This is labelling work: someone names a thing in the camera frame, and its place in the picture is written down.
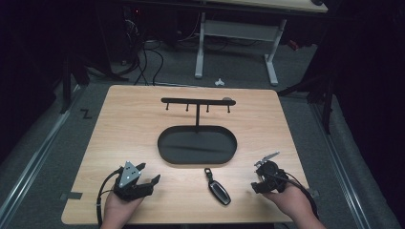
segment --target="desk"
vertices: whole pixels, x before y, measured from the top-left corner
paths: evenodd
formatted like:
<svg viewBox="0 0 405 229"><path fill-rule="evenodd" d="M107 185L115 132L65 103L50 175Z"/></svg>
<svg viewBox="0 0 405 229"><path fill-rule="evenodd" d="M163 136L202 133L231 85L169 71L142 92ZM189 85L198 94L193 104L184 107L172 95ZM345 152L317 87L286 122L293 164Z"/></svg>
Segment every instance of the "desk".
<svg viewBox="0 0 405 229"><path fill-rule="evenodd" d="M176 125L195 124L195 106L160 102L162 97L223 99L236 105L201 111L200 125L218 125L238 140L235 156L219 165L175 165L164 161L157 142L160 133ZM67 224L96 224L96 197L103 180L123 166L146 163L139 183L161 174L154 194L147 197L130 223L226 223L291 221L277 206L252 190L258 181L254 163L280 151L272 159L281 169L308 186L277 93L271 90L113 86L110 88L62 215ZM210 193L203 168L232 199L221 205ZM106 187L112 187L115 178ZM107 195L103 196L104 204Z"/></svg>
<svg viewBox="0 0 405 229"><path fill-rule="evenodd" d="M204 0L206 3L226 3L231 5L252 6L261 8L274 8L282 10L302 10L310 12L327 12L325 5L316 6L310 0ZM268 78L272 86L278 85L277 75L273 66L274 54L277 51L280 39L283 35L287 20L283 18L279 26L253 25L217 20L205 20L205 13L202 13L200 24L200 42L197 52L195 77L203 77L203 47L206 35L223 36L239 39L251 39L271 42L271 48L264 52Z"/></svg>

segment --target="black key fob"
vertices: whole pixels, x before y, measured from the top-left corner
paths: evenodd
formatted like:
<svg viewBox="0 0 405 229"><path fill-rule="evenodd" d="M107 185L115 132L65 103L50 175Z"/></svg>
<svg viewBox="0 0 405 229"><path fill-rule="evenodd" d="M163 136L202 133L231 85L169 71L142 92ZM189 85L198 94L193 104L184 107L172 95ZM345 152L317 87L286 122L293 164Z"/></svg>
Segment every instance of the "black key fob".
<svg viewBox="0 0 405 229"><path fill-rule="evenodd" d="M223 205L228 205L230 203L229 193L225 188L217 181L212 178L212 173L209 168L205 168L205 174L208 177L208 188L211 193L220 201Z"/></svg>

